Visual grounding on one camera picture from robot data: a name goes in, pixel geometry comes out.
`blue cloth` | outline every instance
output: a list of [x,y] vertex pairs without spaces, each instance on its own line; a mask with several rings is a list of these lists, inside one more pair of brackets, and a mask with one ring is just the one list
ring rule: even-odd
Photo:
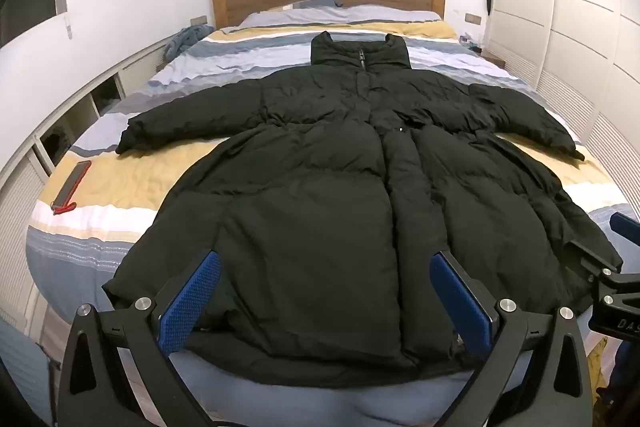
[[164,61],[171,62],[178,55],[183,54],[194,44],[200,42],[207,35],[213,33],[213,26],[208,24],[194,24],[184,28],[167,44],[164,49]]
[[616,352],[616,365],[609,378],[609,386],[598,393],[606,405],[626,400],[640,381],[640,344],[623,342]]
[[33,412],[47,425],[53,425],[49,400],[49,359],[31,339],[2,319],[0,359]]

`black puffer jacket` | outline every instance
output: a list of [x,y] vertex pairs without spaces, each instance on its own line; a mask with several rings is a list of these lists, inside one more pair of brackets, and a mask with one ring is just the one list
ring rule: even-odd
[[429,277],[449,248],[527,311],[590,304],[563,267],[576,239],[614,248],[545,166],[494,132],[583,159],[515,90],[411,70],[404,41],[312,43],[312,65],[213,87],[129,121],[117,152],[231,136],[167,195],[104,288],[155,296],[215,250],[223,278],[188,347],[252,380],[340,387],[455,371]]

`light switch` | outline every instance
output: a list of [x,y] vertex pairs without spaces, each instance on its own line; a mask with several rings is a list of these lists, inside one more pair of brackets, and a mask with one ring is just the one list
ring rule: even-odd
[[465,22],[480,25],[480,23],[482,22],[482,17],[479,15],[473,15],[472,13],[466,13]]
[[196,17],[196,18],[191,19],[191,26],[194,26],[196,24],[206,24],[206,23],[207,23],[207,16],[206,15],[201,15],[200,17]]

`bed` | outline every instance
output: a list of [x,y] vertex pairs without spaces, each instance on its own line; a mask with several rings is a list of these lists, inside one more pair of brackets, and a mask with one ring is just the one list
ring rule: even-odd
[[[564,121],[523,80],[463,48],[442,21],[445,0],[339,0],[342,7],[296,8],[299,0],[213,0],[218,29],[100,118],[71,147],[38,198],[27,232],[31,274],[53,310],[66,322],[76,308],[93,303],[111,309],[101,285],[109,280],[129,248],[151,225],[160,204],[181,174],[221,140],[175,144],[152,155],[119,157],[120,134],[132,116],[210,86],[309,62],[311,39],[329,31],[336,40],[404,37],[412,67],[430,69],[463,82],[511,87],[526,93],[562,124]],[[564,189],[601,227],[625,261],[640,271],[640,249],[613,234],[609,217],[619,211],[635,217],[606,170],[572,134],[585,156],[577,162],[550,155],[516,136],[503,136],[553,170]],[[76,163],[93,164],[74,195],[77,208],[54,216],[52,200]],[[580,317],[585,348],[602,336]],[[255,426],[430,425],[464,386],[468,373],[402,385],[367,389],[268,386],[225,373],[193,353],[171,357],[203,407],[225,419]],[[512,385],[522,378],[521,357]]]

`white cabinet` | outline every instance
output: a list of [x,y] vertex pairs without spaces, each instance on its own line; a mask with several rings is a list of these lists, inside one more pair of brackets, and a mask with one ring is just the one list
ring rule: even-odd
[[0,188],[0,317],[34,340],[40,337],[46,303],[29,273],[25,237],[46,180],[44,169],[29,149]]
[[160,70],[164,64],[163,51],[164,46],[160,46],[122,68],[119,75],[125,95],[142,88]]
[[489,51],[603,163],[640,215],[640,0],[494,0]]

